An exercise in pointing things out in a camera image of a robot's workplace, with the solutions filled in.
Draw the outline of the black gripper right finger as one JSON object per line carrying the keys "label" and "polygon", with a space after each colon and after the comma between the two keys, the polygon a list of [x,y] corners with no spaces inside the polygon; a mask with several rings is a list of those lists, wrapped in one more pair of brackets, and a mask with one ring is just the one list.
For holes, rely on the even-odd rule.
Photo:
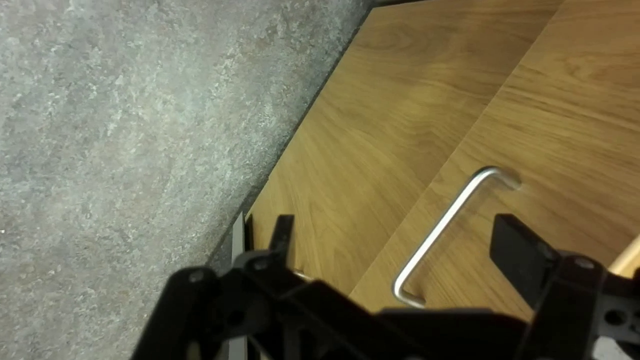
{"label": "black gripper right finger", "polygon": [[490,260],[524,302],[536,308],[559,253],[513,214],[495,214]]}

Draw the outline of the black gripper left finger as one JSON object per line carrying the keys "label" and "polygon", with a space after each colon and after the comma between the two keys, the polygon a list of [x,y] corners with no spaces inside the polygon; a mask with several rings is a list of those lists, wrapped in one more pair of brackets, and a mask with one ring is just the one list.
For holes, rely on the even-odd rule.
{"label": "black gripper left finger", "polygon": [[292,231],[293,231],[293,215],[292,214],[280,214],[276,218],[276,225],[274,225],[274,231],[272,231],[272,237],[270,237],[270,245],[268,245],[268,250],[274,253],[274,260],[280,266],[288,263]]}

